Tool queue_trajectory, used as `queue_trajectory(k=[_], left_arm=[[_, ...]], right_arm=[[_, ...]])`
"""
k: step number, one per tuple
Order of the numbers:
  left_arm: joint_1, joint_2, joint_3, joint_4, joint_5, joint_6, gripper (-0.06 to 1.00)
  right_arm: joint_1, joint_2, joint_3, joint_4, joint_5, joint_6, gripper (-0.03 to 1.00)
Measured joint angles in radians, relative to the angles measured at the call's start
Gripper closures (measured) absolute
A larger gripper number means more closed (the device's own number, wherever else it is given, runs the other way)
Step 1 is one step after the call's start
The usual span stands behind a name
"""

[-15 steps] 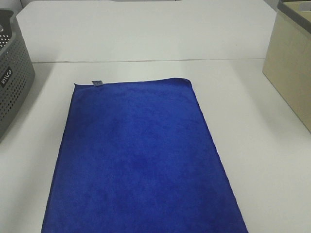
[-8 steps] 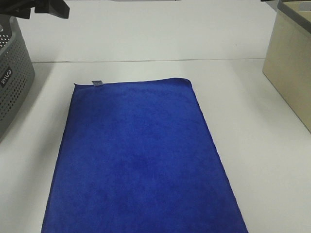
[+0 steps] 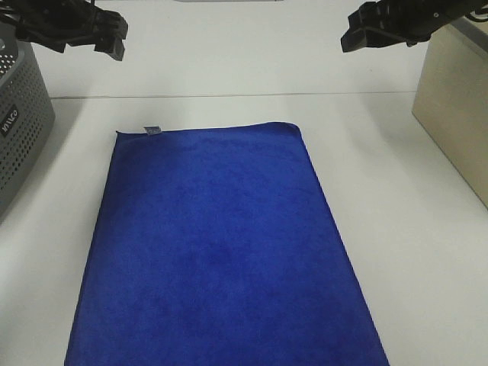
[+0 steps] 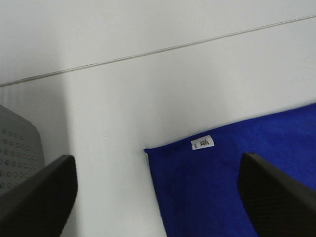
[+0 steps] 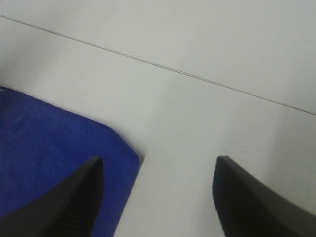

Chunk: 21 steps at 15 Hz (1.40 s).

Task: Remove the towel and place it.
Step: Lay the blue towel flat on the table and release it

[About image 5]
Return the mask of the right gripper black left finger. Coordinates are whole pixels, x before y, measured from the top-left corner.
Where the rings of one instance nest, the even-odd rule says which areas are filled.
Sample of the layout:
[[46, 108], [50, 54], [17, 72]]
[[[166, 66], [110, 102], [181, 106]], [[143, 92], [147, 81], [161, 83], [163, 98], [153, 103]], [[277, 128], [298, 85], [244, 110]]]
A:
[[104, 162], [91, 157], [47, 193], [4, 216], [2, 237], [89, 237], [104, 192]]

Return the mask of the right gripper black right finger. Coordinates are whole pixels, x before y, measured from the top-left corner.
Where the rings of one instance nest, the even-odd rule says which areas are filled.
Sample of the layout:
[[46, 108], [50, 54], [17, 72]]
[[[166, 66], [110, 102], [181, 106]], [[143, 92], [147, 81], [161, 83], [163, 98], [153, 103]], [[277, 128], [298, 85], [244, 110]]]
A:
[[314, 237], [316, 216], [269, 189], [228, 156], [218, 156], [212, 182], [227, 237]]

